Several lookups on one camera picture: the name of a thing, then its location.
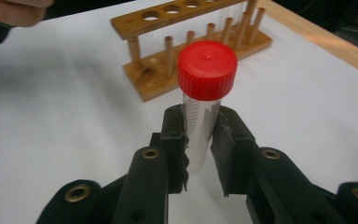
person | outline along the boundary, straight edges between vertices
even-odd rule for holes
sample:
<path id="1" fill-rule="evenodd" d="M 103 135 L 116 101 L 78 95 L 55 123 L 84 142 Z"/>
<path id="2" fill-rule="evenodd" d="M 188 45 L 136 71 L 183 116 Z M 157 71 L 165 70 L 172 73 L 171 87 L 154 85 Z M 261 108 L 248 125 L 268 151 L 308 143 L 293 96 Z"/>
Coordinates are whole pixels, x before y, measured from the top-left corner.
<path id="1" fill-rule="evenodd" d="M 0 22 L 30 27 L 42 21 L 54 0 L 0 0 Z"/>

wooden peg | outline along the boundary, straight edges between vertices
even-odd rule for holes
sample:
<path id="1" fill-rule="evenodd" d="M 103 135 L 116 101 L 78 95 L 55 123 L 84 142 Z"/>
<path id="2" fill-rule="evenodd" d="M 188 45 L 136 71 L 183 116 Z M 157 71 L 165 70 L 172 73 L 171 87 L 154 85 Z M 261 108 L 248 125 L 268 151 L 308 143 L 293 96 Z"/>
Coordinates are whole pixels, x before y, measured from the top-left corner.
<path id="1" fill-rule="evenodd" d="M 221 40 L 222 43 L 225 44 L 225 45 L 228 44 L 232 21 L 233 21 L 232 18 L 227 18 L 226 19 L 225 29 L 223 30 L 223 35 L 222 35 L 222 40 Z"/>
<path id="2" fill-rule="evenodd" d="M 213 40 L 213 33 L 214 33 L 214 23 L 208 23 L 208 27 L 206 30 L 206 40 Z"/>
<path id="3" fill-rule="evenodd" d="M 194 31 L 187 31 L 187 41 L 186 43 L 189 45 L 194 42 L 194 36 L 196 33 Z"/>
<path id="4" fill-rule="evenodd" d="M 172 48 L 172 37 L 165 37 L 165 68 L 166 68 L 166 78 L 172 78 L 173 74 L 173 48 Z"/>
<path id="5" fill-rule="evenodd" d="M 242 41 L 245 37 L 246 30 L 248 29 L 249 20 L 251 16 L 247 12 L 243 12 L 240 30 L 238 31 L 237 39 L 235 40 L 234 50 L 239 50 L 242 45 Z"/>
<path id="6" fill-rule="evenodd" d="M 255 37 L 257 36 L 257 33 L 258 33 L 258 27 L 260 26 L 260 22 L 263 19 L 265 11 L 266 10 L 263 7 L 258 9 L 257 15 L 255 17 L 255 23 L 254 23 L 253 28 L 252 28 L 252 32 L 250 33 L 248 41 L 247 41 L 248 45 L 253 45 L 254 44 Z"/>
<path id="7" fill-rule="evenodd" d="M 134 67 L 138 70 L 142 69 L 142 61 L 141 61 L 141 50 L 139 47 L 138 36 L 132 37 L 128 39 L 128 45 L 130 49 L 131 62 Z"/>
<path id="8" fill-rule="evenodd" d="M 257 5 L 257 0 L 248 0 L 248 5 L 246 6 L 246 12 L 249 13 L 250 18 L 252 18 L 255 11 L 255 5 Z"/>

test tube rack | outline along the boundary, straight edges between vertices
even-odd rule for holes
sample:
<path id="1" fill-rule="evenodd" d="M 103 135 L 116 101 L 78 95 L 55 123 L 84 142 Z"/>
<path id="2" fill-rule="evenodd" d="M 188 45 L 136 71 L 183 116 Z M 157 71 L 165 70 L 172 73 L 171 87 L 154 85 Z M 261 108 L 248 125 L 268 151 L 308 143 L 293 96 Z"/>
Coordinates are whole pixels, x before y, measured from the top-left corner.
<path id="1" fill-rule="evenodd" d="M 236 24 L 232 24 L 233 18 L 226 18 L 224 29 L 215 31 L 215 25 L 208 23 L 206 35 L 195 38 L 195 32 L 188 31 L 186 42 L 177 46 L 172 44 L 171 36 L 166 36 L 165 50 L 141 57 L 139 35 L 244 1 L 176 0 L 113 18 L 112 26 L 123 40 L 127 40 L 130 50 L 131 62 L 123 65 L 124 72 L 142 100 L 152 100 L 178 87 L 177 58 L 181 50 L 194 41 L 220 41 L 233 49 L 238 60 L 268 48 L 272 39 L 258 30 L 265 9 L 259 8 L 251 22 L 257 1 L 248 0 Z"/>

tube lid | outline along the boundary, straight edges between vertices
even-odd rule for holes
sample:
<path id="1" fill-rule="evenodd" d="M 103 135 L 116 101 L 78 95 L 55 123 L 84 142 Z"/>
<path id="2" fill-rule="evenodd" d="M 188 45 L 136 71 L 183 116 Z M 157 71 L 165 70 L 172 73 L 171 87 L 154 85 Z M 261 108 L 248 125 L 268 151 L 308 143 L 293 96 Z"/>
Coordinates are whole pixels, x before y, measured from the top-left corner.
<path id="1" fill-rule="evenodd" d="M 232 89 L 237 57 L 224 44 L 199 41 L 185 47 L 178 60 L 178 82 L 182 91 L 200 101 L 214 101 Z"/>

plastic tube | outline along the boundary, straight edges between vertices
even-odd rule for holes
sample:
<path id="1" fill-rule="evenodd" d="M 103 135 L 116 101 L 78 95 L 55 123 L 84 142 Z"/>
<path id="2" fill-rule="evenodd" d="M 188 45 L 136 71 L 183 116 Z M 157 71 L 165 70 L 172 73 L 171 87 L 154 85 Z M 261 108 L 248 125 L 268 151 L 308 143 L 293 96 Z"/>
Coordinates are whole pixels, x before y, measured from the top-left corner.
<path id="1" fill-rule="evenodd" d="M 184 93 L 185 153 L 190 174 L 202 168 L 221 99 L 231 91 L 236 70 L 234 52 L 219 42 L 195 42 L 179 55 L 178 83 Z"/>

